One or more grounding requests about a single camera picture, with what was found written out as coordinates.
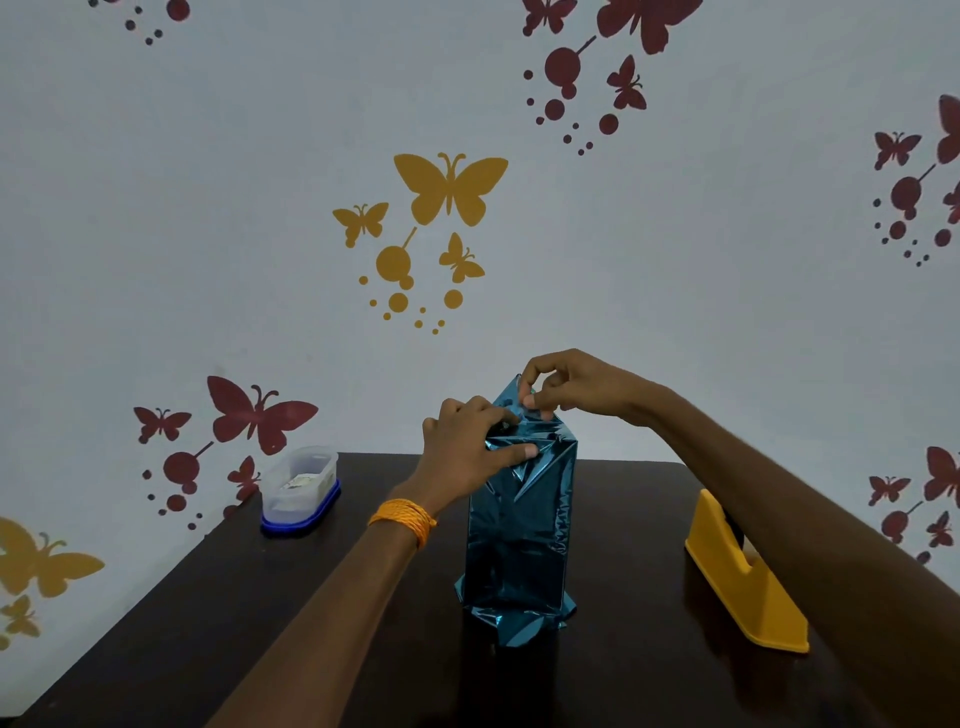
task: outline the blue container lid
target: blue container lid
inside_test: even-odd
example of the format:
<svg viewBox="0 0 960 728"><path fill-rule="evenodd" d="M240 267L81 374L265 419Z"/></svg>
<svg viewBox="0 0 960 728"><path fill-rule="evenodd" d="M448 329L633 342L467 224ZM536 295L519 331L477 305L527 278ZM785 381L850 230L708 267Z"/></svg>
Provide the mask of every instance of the blue container lid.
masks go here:
<svg viewBox="0 0 960 728"><path fill-rule="evenodd" d="M333 487L330 488L330 492L326 494L326 497L320 502L320 505L317 506L317 510L313 514L304 519L303 521L297 521L296 523L274 523L273 521L267 521L264 516L260 516L260 527L263 530L270 533L293 533L295 531L302 531L304 528L309 528L314 523L320 520L327 509L333 505L333 501L340 496L340 478L337 478L337 482L333 484Z"/></svg>

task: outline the tabletop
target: tabletop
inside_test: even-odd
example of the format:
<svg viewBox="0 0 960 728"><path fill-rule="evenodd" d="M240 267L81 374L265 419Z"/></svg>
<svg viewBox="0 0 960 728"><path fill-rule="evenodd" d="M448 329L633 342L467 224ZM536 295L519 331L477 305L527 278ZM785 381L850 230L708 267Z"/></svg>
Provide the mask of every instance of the tabletop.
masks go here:
<svg viewBox="0 0 960 728"><path fill-rule="evenodd" d="M14 725L200 728L416 462L342 454L342 496L298 538L262 535L259 497L247 501ZM497 648L457 601L467 505L451 507L396 589L342 728L882 728L816 634L806 656L742 636L684 551L700 488L680 464L579 461L578 611L521 648Z"/></svg>

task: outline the yellow butterfly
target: yellow butterfly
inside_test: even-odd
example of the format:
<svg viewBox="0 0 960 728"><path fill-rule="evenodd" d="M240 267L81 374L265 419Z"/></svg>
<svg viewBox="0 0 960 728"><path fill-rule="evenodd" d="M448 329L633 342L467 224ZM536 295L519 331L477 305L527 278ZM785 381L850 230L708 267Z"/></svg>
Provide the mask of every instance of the yellow butterfly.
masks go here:
<svg viewBox="0 0 960 728"><path fill-rule="evenodd" d="M26 591L35 578L40 595L50 598L66 591L67 579L82 579L104 567L100 559L85 553L56 553L54 546L66 546L66 541L50 543L50 537L40 533L43 546L36 547L34 537L26 528L10 519L0 518L0 584L12 595Z"/></svg>
<svg viewBox="0 0 960 728"><path fill-rule="evenodd" d="M450 161L443 152L437 155L446 162L446 174L432 162L417 155L396 155L397 172L411 192L418 195L410 205L414 220L420 225L429 225L440 214L446 202L446 214L453 203L457 204L460 217L470 227L475 226L487 214L487 205L480 198L490 194L507 171L507 160L499 157L480 159L457 175L457 162L466 155L457 155Z"/></svg>
<svg viewBox="0 0 960 728"><path fill-rule="evenodd" d="M448 265L453 269L453 282L462 283L468 278L482 278L487 272L474 263L471 258L476 255L470 252L470 248L464 253L464 241L460 235L454 232L450 235L450 244L447 246L446 253L440 253L440 264Z"/></svg>
<svg viewBox="0 0 960 728"><path fill-rule="evenodd" d="M40 628L33 623L34 613L30 611L30 598L27 595L21 596L13 604L0 607L0 614L10 620L7 634L40 636Z"/></svg>
<svg viewBox="0 0 960 728"><path fill-rule="evenodd" d="M387 203L377 203L370 209L367 209L366 205L354 205L353 209L356 212L342 207L333 210L333 216L337 218L337 222L347 228L347 247L353 247L361 232L380 237L380 233L383 232L381 223L389 206Z"/></svg>

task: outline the shiny foil wrapping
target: shiny foil wrapping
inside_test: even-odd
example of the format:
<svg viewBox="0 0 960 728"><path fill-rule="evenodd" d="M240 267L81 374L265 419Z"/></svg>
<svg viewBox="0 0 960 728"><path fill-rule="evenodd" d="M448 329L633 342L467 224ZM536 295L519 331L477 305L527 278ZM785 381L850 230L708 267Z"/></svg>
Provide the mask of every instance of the shiny foil wrapping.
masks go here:
<svg viewBox="0 0 960 728"><path fill-rule="evenodd" d="M517 376L494 402L520 418L495 427L487 448L533 443L540 454L504 468L470 497L467 568L455 589L464 608L497 630L501 646L560 629L577 608L564 591L577 440L517 401Z"/></svg>

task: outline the white wall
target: white wall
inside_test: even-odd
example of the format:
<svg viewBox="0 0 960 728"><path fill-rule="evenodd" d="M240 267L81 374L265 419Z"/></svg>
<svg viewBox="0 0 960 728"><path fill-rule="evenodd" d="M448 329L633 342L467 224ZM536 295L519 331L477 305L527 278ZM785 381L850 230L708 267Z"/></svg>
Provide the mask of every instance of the white wall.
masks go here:
<svg viewBox="0 0 960 728"><path fill-rule="evenodd" d="M61 597L31 586L41 635L0 655L0 715L215 525L246 455L269 467L255 438L217 444L187 509L157 515L177 492L163 459L213 439L210 375L317 405L294 447L415 452L443 398L493 397L530 356L579 347L676 388L877 526L891 506L867 506L869 475L912 478L898 505L913 505L925 449L960 448L960 240L931 242L960 161L924 180L904 240L874 229L897 219L890 186L934 161L938 98L960 96L953 3L707 2L661 54L626 31L590 45L564 119L542 127L544 58L595 33L598 0L529 38L514 0L282 5L197 0L181 23L162 0L0 6L0 515L106 563ZM164 35L147 47L127 19ZM605 80L629 53L649 108L606 137ZM878 131L923 141L877 172ZM456 212L420 226L411 308L385 322L397 288L374 261L414 225L393 157L439 152L509 168L476 228ZM382 236L347 249L331 210L378 202ZM449 311L437 260L455 231L487 274ZM143 446L135 406L193 417ZM675 459L649 433L567 419L583 457ZM903 546L921 550L946 507L918 511ZM957 587L952 556L930 567Z"/></svg>

